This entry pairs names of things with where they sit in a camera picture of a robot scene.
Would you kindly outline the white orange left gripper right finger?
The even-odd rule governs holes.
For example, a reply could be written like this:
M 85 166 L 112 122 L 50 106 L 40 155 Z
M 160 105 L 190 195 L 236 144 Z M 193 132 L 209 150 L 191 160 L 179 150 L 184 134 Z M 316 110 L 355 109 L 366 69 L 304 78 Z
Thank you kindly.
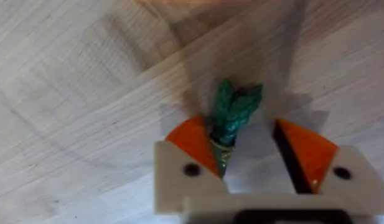
M 342 199 L 384 199 L 384 181 L 353 146 L 338 146 L 325 137 L 277 119 L 273 139 L 296 192 Z

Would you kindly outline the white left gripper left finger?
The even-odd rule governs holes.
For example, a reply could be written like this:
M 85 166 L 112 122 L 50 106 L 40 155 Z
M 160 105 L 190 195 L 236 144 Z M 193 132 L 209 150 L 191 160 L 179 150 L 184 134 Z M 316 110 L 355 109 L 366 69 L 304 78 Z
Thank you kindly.
M 184 199 L 227 194 L 223 180 L 170 141 L 154 145 L 154 212 L 176 214 Z

